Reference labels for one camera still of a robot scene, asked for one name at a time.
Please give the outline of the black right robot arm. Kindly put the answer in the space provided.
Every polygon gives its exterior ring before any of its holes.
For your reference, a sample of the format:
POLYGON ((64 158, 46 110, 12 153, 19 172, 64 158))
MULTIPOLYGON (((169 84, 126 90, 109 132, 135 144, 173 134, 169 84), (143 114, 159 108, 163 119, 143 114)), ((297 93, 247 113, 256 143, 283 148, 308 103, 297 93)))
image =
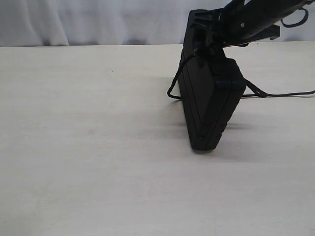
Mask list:
POLYGON ((211 34, 210 42, 205 39, 193 46, 194 56, 207 59, 215 54, 217 47, 246 47, 249 43, 280 36, 280 27, 276 22, 297 10, 305 15, 295 24, 283 24, 294 28, 304 24, 309 12, 304 7, 312 4, 311 0, 233 0, 225 7, 197 13, 192 28, 203 29, 211 34))

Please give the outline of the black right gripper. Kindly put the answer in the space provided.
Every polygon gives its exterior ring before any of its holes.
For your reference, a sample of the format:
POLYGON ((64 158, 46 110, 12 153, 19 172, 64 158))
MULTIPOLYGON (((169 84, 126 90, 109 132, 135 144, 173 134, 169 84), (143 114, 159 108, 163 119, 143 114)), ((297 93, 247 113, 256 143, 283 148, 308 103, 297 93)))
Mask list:
POLYGON ((233 0, 217 10, 194 14, 193 23, 216 26, 216 43, 209 46, 210 61, 225 61, 223 47, 245 47, 250 42, 280 37, 281 2, 279 0, 233 0))

